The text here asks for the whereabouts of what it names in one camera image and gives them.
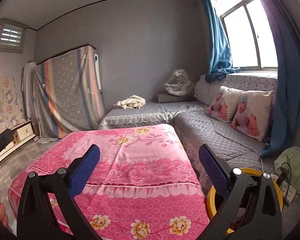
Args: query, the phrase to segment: cabinet drawer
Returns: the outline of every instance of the cabinet drawer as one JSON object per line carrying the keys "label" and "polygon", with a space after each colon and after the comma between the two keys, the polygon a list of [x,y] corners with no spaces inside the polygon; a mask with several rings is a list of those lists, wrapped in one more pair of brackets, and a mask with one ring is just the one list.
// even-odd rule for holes
{"label": "cabinet drawer", "polygon": [[28,136],[30,136],[31,134],[33,134],[33,130],[32,130],[32,126],[30,123],[28,123],[27,125],[20,127],[19,129],[17,129],[17,133],[19,136],[19,140],[22,141],[23,139],[27,138]]}
{"label": "cabinet drawer", "polygon": [[4,154],[6,151],[10,150],[12,147],[14,146],[13,142],[10,142],[1,152],[0,152],[0,156],[2,154]]}

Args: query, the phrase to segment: pink tablecloth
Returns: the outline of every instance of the pink tablecloth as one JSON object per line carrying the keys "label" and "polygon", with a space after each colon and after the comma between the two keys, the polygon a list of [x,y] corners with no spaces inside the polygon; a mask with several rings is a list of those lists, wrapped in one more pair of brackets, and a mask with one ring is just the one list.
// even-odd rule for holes
{"label": "pink tablecloth", "polygon": [[[108,239],[195,240],[209,223],[205,198],[172,126],[74,132],[31,163],[13,180],[9,201],[15,215],[26,176],[68,167],[91,144],[101,158],[75,201],[97,231]],[[70,232],[54,195],[50,202]]]}

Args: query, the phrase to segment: sofa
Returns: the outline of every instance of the sofa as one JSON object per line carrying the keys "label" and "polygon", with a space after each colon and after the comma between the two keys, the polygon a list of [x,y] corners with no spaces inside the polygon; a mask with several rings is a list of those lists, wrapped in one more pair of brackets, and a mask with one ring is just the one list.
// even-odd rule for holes
{"label": "sofa", "polygon": [[[216,156],[225,159],[231,167],[247,167],[257,170],[262,169],[257,152],[265,145],[264,142],[259,142],[231,128],[229,123],[212,119],[205,113],[207,105],[211,103],[211,98],[214,98],[218,92],[218,89],[211,88],[210,85],[205,82],[204,75],[196,85],[195,97],[204,103],[200,101],[147,103],[140,109],[113,109],[101,121],[98,129],[138,127],[159,123],[173,125],[191,164],[198,171],[203,192],[207,194],[211,182],[198,157],[198,149],[202,144],[207,143]],[[273,72],[234,73],[227,75],[223,84],[218,82],[218,86],[221,85],[244,91],[275,91],[277,74]],[[262,158],[264,171],[274,173],[273,162],[277,157]],[[300,197],[289,206],[284,206],[282,210],[284,236],[291,231],[299,219]]]}

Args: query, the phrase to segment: white cable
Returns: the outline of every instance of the white cable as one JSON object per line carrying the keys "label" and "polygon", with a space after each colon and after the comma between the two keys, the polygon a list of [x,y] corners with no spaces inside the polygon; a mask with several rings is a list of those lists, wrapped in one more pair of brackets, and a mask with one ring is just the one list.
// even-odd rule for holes
{"label": "white cable", "polygon": [[225,135],[223,135],[223,134],[217,132],[216,127],[215,127],[214,122],[213,122],[213,119],[211,118],[210,115],[207,115],[207,116],[210,117],[211,122],[212,122],[212,124],[213,124],[214,131],[215,131],[216,134],[221,135],[222,137],[224,137],[224,138],[226,138],[226,139],[228,139],[228,140],[230,140],[230,141],[232,141],[232,142],[234,142],[234,143],[238,143],[238,144],[240,144],[241,146],[246,147],[247,149],[249,149],[249,150],[255,152],[256,154],[258,154],[259,160],[260,160],[260,163],[261,163],[261,170],[262,170],[262,172],[264,172],[264,170],[263,170],[263,162],[262,162],[260,153],[259,153],[258,151],[254,150],[254,149],[251,149],[250,147],[248,147],[248,146],[246,146],[246,145],[244,145],[244,144],[242,144],[242,143],[240,143],[240,142],[238,142],[238,141],[236,141],[236,140],[233,140],[233,139],[231,139],[231,138],[229,138],[229,137],[227,137],[227,136],[225,136]]}

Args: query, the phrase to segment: tiled floor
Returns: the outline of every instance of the tiled floor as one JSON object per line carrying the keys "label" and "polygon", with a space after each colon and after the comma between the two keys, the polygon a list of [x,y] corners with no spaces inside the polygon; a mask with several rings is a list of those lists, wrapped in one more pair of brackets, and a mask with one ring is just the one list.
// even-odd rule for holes
{"label": "tiled floor", "polygon": [[15,220],[8,200],[8,188],[13,178],[54,144],[55,142],[39,144],[35,143],[33,140],[30,140],[0,162],[1,202],[6,207],[10,226]]}

